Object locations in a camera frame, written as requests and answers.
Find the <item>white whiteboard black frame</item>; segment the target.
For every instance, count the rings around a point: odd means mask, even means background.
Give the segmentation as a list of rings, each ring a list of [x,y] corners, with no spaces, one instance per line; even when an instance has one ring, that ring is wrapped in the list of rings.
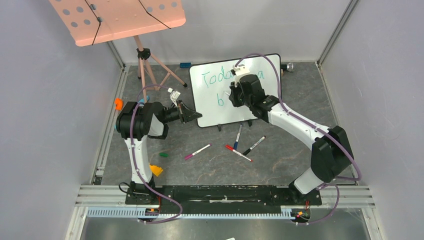
[[[262,56],[251,56],[240,64],[244,65],[251,74],[258,76],[266,95],[277,97],[277,77],[281,76],[281,56],[277,53],[266,56],[275,66],[278,75]],[[229,100],[230,84],[236,79],[231,70],[237,61],[237,59],[230,59],[209,62],[189,68],[194,110],[202,114],[202,117],[196,120],[200,128],[256,119],[247,106],[234,107]]]

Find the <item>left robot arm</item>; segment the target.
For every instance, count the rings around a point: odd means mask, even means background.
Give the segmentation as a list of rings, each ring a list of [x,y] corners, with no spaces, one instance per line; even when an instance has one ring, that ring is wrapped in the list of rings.
[[[158,101],[126,103],[117,117],[115,127],[124,139],[131,161],[131,182],[126,184],[128,190],[125,191],[127,205],[152,204],[159,197],[149,163],[147,140],[166,139],[170,122],[185,124],[202,116],[182,100],[171,107],[165,107]]]

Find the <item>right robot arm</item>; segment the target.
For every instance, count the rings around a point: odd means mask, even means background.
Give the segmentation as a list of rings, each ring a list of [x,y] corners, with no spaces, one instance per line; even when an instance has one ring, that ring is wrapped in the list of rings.
[[[354,156],[346,131],[314,123],[291,110],[279,98],[267,95],[259,78],[251,73],[236,76],[230,83],[229,99],[234,107],[245,106],[258,119],[296,137],[311,150],[310,167],[289,184],[289,199],[302,204],[309,193],[329,184],[347,167]]]

